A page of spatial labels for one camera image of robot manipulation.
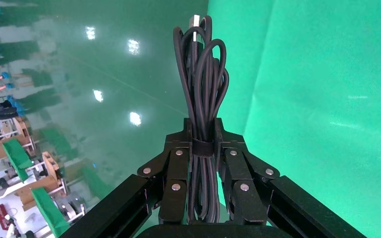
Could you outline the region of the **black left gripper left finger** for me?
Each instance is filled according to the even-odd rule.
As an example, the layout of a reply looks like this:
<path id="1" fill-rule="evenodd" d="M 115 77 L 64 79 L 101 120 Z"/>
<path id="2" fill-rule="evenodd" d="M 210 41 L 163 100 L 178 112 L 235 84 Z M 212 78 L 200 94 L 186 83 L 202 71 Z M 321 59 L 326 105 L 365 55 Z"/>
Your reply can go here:
<path id="1" fill-rule="evenodd" d="M 163 151 L 137 169 L 63 238 L 163 238 L 156 229 L 186 222 L 191 121 L 166 136 Z"/>

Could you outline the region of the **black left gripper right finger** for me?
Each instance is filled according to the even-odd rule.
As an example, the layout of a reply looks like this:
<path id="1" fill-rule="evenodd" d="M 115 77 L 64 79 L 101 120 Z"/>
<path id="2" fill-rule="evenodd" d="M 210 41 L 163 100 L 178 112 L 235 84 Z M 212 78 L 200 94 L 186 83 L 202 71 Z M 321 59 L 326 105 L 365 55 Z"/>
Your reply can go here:
<path id="1" fill-rule="evenodd" d="M 363 234 L 214 121 L 215 159 L 231 232 L 243 238 L 361 238 Z"/>

